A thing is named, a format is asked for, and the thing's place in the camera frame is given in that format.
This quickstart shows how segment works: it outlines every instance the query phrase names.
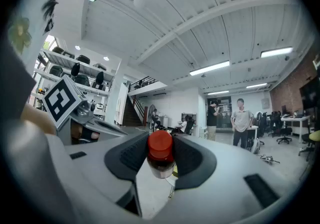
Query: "brick wall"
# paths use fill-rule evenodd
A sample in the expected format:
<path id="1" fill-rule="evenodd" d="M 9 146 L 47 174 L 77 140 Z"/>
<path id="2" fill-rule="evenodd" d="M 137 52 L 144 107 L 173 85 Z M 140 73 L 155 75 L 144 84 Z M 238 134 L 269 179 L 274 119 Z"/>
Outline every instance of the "brick wall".
<path id="1" fill-rule="evenodd" d="M 299 89 L 309 82 L 307 78 L 311 77 L 313 79 L 317 76 L 313 60 L 318 52 L 315 47 L 311 47 L 296 69 L 270 91 L 273 111 L 282 111 L 281 106 L 283 105 L 291 113 L 303 109 Z"/>

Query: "red bottle cap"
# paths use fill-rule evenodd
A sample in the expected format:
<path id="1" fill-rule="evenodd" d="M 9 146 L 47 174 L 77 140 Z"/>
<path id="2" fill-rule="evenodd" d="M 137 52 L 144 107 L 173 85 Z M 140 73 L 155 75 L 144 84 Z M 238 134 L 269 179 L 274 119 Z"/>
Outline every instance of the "red bottle cap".
<path id="1" fill-rule="evenodd" d="M 158 161 L 171 159 L 172 145 L 171 134 L 165 130 L 157 130 L 148 138 L 149 155 Z"/>

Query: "staircase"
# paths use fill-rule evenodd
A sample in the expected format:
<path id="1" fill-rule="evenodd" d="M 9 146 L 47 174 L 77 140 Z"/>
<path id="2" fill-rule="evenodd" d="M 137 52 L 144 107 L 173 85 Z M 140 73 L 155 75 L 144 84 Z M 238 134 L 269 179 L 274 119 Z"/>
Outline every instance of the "staircase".
<path id="1" fill-rule="evenodd" d="M 125 108 L 124 108 L 124 116 L 122 121 L 123 126 L 131 126 L 131 127 L 141 127 L 142 122 L 129 98 L 126 97 Z"/>

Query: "railing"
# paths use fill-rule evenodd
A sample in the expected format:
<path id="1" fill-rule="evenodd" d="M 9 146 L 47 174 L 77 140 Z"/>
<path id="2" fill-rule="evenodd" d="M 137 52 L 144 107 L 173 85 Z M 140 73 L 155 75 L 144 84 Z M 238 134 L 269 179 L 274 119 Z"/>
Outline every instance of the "railing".
<path id="1" fill-rule="evenodd" d="M 136 108 L 138 109 L 140 115 L 142 116 L 142 125 L 143 126 L 146 126 L 147 124 L 147 116 L 148 116 L 148 107 L 145 106 L 144 108 L 141 106 L 140 102 L 138 101 L 136 95 L 132 96 L 131 97 L 133 99 L 133 108 L 135 108 L 135 105 L 136 105 Z"/>
<path id="2" fill-rule="evenodd" d="M 141 79 L 140 81 L 137 81 L 135 83 L 131 83 L 129 85 L 129 92 L 135 91 L 137 89 L 140 89 L 140 88 L 148 86 L 148 85 L 152 85 L 155 82 L 158 82 L 158 80 L 156 80 L 150 76 L 147 76 L 144 79 Z"/>

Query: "gray shirt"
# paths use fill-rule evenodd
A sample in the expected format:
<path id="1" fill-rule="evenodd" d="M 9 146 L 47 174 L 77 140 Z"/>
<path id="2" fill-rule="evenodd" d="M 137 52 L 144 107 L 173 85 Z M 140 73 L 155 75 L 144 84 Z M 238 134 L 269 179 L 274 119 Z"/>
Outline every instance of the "gray shirt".
<path id="1" fill-rule="evenodd" d="M 234 121 L 235 128 L 238 132 L 244 132 L 250 125 L 250 119 L 254 117 L 250 110 L 237 110 L 231 116 Z"/>

